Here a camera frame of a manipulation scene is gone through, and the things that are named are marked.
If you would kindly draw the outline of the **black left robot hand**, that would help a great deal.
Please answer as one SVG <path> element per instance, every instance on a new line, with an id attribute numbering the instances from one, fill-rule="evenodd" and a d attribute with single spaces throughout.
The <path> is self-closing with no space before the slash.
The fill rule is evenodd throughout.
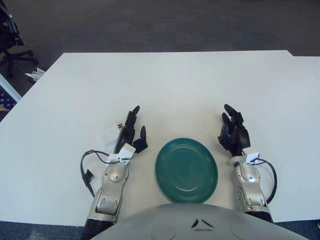
<path id="1" fill-rule="evenodd" d="M 114 153 L 118 154 L 125 144 L 129 144 L 135 148 L 135 153 L 139 154 L 148 147 L 146 127 L 143 125 L 140 130 L 140 138 L 134 140 L 135 137 L 135 123 L 140 106 L 137 105 L 133 110 L 128 112 L 125 124 L 120 128 L 119 136 L 117 138 Z"/>

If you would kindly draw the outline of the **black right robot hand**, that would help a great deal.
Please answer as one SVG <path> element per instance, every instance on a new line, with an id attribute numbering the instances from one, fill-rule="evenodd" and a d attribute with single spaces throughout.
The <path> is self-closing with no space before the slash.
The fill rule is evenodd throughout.
<path id="1" fill-rule="evenodd" d="M 249 133 L 243 125 L 244 120 L 240 112 L 228 104 L 224 105 L 224 109 L 226 113 L 223 112 L 221 115 L 223 125 L 220 136 L 217 137 L 218 141 L 233 157 L 241 156 L 242 150 L 251 146 Z"/>

